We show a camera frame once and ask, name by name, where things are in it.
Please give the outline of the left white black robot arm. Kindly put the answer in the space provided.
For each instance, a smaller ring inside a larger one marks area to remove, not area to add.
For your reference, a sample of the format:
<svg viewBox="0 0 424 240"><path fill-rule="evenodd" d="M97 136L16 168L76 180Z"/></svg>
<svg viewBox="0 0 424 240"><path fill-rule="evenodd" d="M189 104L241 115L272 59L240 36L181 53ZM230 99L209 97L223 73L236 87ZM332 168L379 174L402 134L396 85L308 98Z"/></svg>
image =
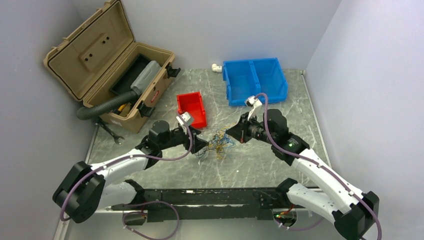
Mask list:
<svg viewBox="0 0 424 240"><path fill-rule="evenodd" d="M60 219L82 223L96 210L115 205L139 209L146 201L145 189L135 180L124 178L164 161L163 150L183 146L185 156L199 152L209 144L200 133L187 122L170 129L167 121L158 120L129 152L92 165L75 163L52 195L52 201L61 208Z"/></svg>

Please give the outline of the white pipe elbow fitting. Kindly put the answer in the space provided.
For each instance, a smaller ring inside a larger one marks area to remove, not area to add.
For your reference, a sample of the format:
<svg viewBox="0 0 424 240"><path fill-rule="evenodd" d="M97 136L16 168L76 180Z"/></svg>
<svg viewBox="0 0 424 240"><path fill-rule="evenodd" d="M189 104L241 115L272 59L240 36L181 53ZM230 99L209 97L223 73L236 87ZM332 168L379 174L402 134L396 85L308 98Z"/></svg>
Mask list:
<svg viewBox="0 0 424 240"><path fill-rule="evenodd" d="M211 65L211 69L212 69L212 71L213 71L213 72L215 72L215 73L222 73L222 71L223 71L223 66L222 66L222 65L218 65L218 64L216 64L216 63L213 63L213 64Z"/></svg>

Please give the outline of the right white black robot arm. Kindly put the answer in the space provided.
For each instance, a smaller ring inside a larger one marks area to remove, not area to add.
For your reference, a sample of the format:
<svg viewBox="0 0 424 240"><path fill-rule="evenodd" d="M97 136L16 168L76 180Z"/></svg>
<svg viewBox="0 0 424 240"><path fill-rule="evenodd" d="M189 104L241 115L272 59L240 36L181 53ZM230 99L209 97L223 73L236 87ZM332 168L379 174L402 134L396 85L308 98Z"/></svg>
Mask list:
<svg viewBox="0 0 424 240"><path fill-rule="evenodd" d="M246 112L226 134L242 144L251 139L270 144L278 159L305 174L322 190L315 192L287 178L276 188L275 200L280 207L294 204L313 211L332 223L346 240L363 239L377 222L379 197L373 191L364 192L353 186L329 168L306 141L289 131L280 110L268 110L261 122Z"/></svg>

